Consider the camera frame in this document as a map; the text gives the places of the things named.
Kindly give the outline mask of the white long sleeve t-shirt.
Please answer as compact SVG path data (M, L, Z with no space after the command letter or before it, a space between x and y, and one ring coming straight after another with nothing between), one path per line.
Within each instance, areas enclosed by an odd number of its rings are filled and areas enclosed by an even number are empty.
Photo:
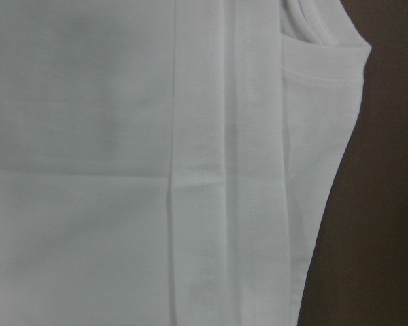
M370 50L340 1L0 1L0 325L296 325Z

